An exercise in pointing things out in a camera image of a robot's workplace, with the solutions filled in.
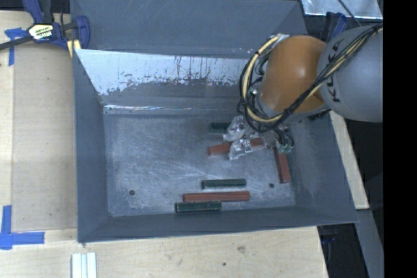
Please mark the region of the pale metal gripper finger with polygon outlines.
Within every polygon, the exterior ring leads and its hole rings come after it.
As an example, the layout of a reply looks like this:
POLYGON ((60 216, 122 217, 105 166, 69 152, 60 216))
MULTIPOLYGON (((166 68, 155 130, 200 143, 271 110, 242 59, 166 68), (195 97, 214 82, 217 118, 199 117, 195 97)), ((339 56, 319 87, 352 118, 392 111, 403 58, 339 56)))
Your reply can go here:
POLYGON ((249 139, 238 139, 233 141, 229 148, 229 159, 237 160, 252 152, 252 144, 249 139))
POLYGON ((235 116, 226 129, 226 133, 222 138, 225 142, 233 142, 244 137, 249 125, 246 118, 242 115, 235 116))

